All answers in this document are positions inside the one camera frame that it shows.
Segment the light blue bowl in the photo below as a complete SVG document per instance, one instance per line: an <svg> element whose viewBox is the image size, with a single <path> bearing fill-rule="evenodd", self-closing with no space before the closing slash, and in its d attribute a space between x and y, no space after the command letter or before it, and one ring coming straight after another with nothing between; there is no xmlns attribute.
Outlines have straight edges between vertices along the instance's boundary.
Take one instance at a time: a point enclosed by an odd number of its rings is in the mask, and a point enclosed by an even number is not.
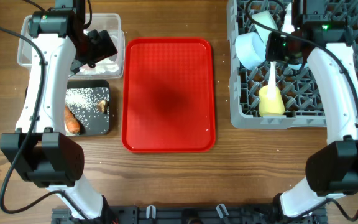
<svg viewBox="0 0 358 224"><path fill-rule="evenodd" d="M258 33L238 35L234 45L237 57L246 69L252 70L265 62L266 46Z"/></svg>

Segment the mint green bowl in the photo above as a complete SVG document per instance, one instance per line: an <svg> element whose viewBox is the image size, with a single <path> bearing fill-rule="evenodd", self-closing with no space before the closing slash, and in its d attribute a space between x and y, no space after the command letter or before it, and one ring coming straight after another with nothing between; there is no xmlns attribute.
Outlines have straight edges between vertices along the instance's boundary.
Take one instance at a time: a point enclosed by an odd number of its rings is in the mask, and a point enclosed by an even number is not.
<svg viewBox="0 0 358 224"><path fill-rule="evenodd" d="M269 11L264 11L260 13L256 13L252 15L252 18L261 23L262 25L265 25L271 29L277 30L278 27ZM264 29L263 27L260 27L258 25L255 26L257 33L259 34L260 38L262 39L263 43L267 45L270 31L267 29Z"/></svg>

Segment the white plastic spoon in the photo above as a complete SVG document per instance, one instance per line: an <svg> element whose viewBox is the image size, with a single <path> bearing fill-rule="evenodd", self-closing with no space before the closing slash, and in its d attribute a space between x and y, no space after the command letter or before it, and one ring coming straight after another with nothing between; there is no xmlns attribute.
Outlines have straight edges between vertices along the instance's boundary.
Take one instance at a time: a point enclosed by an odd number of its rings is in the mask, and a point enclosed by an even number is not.
<svg viewBox="0 0 358 224"><path fill-rule="evenodd" d="M276 62L270 62L270 71L268 79L267 96L268 99L273 100L276 96Z"/></svg>

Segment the brown mushroom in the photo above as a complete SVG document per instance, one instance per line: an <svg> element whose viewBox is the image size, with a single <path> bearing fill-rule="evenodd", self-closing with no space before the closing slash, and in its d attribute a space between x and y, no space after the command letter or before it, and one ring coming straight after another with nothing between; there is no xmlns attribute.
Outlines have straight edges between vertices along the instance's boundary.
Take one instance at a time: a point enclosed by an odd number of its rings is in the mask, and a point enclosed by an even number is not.
<svg viewBox="0 0 358 224"><path fill-rule="evenodd" d="M98 102L98 104L96 105L98 111L102 114L106 114L107 113L107 107L108 107L108 101L106 100L101 100Z"/></svg>

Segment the yellow plastic cup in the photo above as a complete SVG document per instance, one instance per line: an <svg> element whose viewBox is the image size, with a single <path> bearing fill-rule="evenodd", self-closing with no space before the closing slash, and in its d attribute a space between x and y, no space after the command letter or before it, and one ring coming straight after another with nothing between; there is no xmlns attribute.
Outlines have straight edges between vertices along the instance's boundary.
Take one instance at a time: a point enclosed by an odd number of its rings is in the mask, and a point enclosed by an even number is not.
<svg viewBox="0 0 358 224"><path fill-rule="evenodd" d="M269 91L268 86L263 86L259 90L259 115L283 115L285 106L278 87L274 91Z"/></svg>

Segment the orange carrot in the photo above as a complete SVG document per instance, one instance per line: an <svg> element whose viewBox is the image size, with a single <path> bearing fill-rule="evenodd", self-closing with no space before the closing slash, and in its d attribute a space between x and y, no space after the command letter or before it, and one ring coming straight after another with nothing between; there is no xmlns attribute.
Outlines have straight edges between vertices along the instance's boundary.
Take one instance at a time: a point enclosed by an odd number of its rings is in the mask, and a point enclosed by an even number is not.
<svg viewBox="0 0 358 224"><path fill-rule="evenodd" d="M72 134L80 134L80 124L67 106L65 106L64 116L65 127L67 131Z"/></svg>

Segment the white paper napkin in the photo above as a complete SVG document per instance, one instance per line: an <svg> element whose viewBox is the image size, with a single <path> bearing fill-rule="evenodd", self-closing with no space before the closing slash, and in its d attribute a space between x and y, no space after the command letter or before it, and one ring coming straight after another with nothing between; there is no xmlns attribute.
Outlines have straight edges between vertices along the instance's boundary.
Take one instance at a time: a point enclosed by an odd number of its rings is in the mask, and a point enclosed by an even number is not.
<svg viewBox="0 0 358 224"><path fill-rule="evenodd" d="M109 30L108 32L118 50L118 53L98 62L94 68L84 65L78 72L79 76L107 75L110 78L117 78L121 76L122 50L120 47L122 46L122 32L118 30Z"/></svg>

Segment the large light blue plate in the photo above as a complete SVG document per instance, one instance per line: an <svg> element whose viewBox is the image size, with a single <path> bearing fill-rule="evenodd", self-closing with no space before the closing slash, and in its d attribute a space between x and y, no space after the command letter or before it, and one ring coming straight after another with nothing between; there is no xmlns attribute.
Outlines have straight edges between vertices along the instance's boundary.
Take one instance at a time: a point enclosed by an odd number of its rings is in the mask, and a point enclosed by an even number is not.
<svg viewBox="0 0 358 224"><path fill-rule="evenodd" d="M302 66L302 62L299 63L299 64L288 64L288 67L293 69L293 70L299 70L299 69L301 69L301 66ZM307 67L308 67L308 64L305 63L303 68L307 68Z"/></svg>

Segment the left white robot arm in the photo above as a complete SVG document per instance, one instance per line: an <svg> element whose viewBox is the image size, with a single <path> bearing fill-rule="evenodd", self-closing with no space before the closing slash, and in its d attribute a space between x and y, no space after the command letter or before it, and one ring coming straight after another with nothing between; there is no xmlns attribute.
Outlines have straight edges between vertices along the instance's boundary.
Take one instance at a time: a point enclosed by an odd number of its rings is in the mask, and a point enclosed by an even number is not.
<svg viewBox="0 0 358 224"><path fill-rule="evenodd" d="M14 133L1 136L0 148L11 172L60 197L78 222L117 223L83 173L82 148L66 135L69 76L116 53L108 32L85 32L90 22L82 8L67 4L30 17L21 34L32 47L24 106Z"/></svg>

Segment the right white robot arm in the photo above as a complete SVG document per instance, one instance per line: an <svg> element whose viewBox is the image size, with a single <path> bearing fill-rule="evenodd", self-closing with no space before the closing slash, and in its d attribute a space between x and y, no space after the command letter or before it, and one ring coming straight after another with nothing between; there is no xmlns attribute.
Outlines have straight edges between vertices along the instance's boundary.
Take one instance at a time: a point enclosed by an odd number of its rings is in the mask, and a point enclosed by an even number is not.
<svg viewBox="0 0 358 224"><path fill-rule="evenodd" d="M327 145L306 162L305 178L278 194L277 219L291 222L319 207L358 193L358 80L352 39L345 22L304 22L294 32L269 34L266 58L302 58L318 86L326 116ZM350 220L358 219L343 213Z"/></svg>

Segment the grey dishwasher rack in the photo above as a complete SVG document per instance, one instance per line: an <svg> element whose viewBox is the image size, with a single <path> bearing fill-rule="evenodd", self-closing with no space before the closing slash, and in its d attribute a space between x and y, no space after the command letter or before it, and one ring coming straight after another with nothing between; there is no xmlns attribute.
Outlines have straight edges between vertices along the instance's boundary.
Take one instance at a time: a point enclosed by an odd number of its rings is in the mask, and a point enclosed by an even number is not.
<svg viewBox="0 0 358 224"><path fill-rule="evenodd" d="M288 129L292 127L325 127L321 97L312 72L302 72L278 64L277 86L281 91L285 112L282 116L259 115L259 90L268 83L269 62L248 70L240 63L235 49L238 35L255 32L245 12L246 1L227 2L227 36L231 48L229 79L231 123L239 129ZM326 1L329 18L346 20L354 41L354 61L358 78L358 1Z"/></svg>

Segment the clear plastic bin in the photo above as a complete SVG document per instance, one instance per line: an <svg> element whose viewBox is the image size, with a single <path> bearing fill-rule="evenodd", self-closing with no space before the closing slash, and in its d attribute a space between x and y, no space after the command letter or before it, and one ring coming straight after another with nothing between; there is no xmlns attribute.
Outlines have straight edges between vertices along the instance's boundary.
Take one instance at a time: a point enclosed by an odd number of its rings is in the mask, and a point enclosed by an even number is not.
<svg viewBox="0 0 358 224"><path fill-rule="evenodd" d="M21 35L30 38L28 31L28 23L32 15L25 17L21 29ZM92 22L88 29L84 31L88 34L92 30L106 30L111 40L117 48L117 54L96 63L95 68L84 65L80 71L69 79L118 79L123 76L124 59L125 59L125 36L121 30L121 18L118 14L95 13L92 16ZM32 66L32 47L25 41L19 40L17 49L17 63L21 67L30 69Z"/></svg>

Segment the red serving tray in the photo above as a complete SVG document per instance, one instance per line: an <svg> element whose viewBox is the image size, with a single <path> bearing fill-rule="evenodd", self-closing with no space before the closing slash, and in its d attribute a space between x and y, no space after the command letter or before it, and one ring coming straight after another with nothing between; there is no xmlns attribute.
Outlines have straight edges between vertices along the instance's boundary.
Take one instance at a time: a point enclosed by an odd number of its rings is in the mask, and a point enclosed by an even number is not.
<svg viewBox="0 0 358 224"><path fill-rule="evenodd" d="M213 54L196 37L126 47L122 145L133 153L205 152L216 142Z"/></svg>

